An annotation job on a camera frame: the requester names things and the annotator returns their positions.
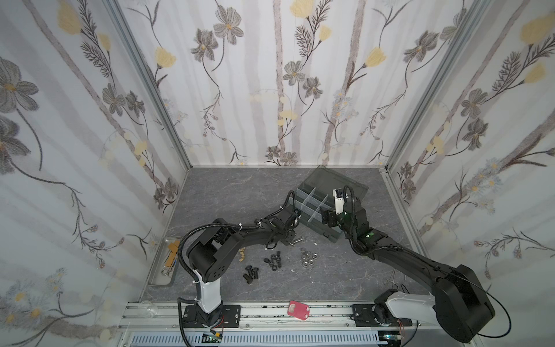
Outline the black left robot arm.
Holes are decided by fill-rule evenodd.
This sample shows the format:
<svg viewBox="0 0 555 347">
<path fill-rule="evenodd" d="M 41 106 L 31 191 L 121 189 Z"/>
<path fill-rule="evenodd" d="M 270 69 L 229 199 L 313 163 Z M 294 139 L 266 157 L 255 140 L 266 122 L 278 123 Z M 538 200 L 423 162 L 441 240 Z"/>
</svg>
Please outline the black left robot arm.
<svg viewBox="0 0 555 347">
<path fill-rule="evenodd" d="M 290 245 L 300 216 L 296 193 L 291 190 L 280 208 L 252 224 L 232 224 L 218 218 L 182 237 L 176 259 L 192 277 L 196 308 L 206 315 L 217 312 L 223 305 L 221 277 L 236 254 L 250 246 L 262 245 L 271 250 L 280 243 Z"/>
</svg>

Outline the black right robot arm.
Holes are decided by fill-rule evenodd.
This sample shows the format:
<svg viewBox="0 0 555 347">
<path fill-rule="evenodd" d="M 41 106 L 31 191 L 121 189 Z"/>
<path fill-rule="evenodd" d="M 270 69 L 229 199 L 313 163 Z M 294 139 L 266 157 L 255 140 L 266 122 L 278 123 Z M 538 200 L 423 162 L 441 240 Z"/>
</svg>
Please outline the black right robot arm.
<svg viewBox="0 0 555 347">
<path fill-rule="evenodd" d="M 428 291 L 427 295 L 386 293 L 378 303 L 392 317 L 439 326 L 464 344 L 481 335 L 481 330 L 495 318 L 494 304 L 498 300 L 484 289 L 472 269 L 438 263 L 372 228 L 350 186 L 332 193 L 335 207 L 322 211 L 322 222 L 330 228 L 340 228 L 357 255 L 393 267 Z"/>
</svg>

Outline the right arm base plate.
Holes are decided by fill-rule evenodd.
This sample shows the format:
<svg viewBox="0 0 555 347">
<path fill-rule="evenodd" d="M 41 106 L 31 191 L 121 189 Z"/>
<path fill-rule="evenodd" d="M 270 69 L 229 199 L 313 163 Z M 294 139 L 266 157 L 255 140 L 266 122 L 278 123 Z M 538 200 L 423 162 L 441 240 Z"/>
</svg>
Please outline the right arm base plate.
<svg viewBox="0 0 555 347">
<path fill-rule="evenodd" d="M 384 304 L 354 304 L 351 319 L 357 328 L 401 328 L 412 327 L 410 319 L 394 318 Z"/>
</svg>

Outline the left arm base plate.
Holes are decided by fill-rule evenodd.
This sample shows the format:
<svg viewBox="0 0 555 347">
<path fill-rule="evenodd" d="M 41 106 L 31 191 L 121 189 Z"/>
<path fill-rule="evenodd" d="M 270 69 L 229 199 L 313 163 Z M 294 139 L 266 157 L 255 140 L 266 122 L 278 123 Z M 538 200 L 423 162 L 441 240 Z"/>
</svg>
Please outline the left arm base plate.
<svg viewBox="0 0 555 347">
<path fill-rule="evenodd" d="M 183 308 L 182 324 L 184 328 L 238 328 L 241 319 L 240 305 L 221 304 L 213 312 L 204 312 L 198 304 Z"/>
</svg>

